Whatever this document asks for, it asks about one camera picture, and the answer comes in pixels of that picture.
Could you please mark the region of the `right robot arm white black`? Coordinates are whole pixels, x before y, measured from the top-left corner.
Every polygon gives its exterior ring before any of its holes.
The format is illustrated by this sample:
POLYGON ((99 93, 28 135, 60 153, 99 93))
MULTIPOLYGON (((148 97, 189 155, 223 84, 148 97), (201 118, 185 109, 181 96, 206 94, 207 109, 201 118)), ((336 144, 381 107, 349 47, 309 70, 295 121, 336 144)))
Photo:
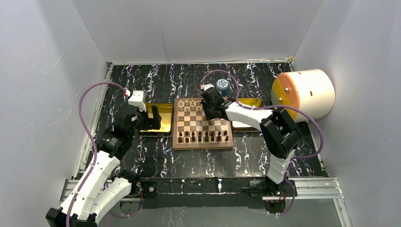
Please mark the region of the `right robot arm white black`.
POLYGON ((202 107, 208 120, 219 118, 247 124, 262 133, 270 156, 266 175, 267 192, 273 196, 285 190, 287 168, 302 134, 285 108, 261 109, 225 99, 212 85, 202 85, 202 107))

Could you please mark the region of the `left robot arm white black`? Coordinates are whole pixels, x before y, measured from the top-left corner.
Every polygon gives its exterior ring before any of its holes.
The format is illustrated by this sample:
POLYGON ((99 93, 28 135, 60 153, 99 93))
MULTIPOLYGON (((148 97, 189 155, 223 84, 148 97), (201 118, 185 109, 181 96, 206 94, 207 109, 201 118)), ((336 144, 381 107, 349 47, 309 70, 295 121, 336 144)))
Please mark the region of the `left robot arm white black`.
POLYGON ((139 141, 139 132, 158 130, 161 117, 158 107, 152 106, 148 115, 144 91, 131 93, 128 103, 117 113, 115 122, 94 145, 94 155, 83 177, 58 208, 51 208, 46 220, 52 227, 96 227, 107 212, 123 197, 141 193, 139 176, 122 171, 104 188, 112 171, 133 144, 139 141))

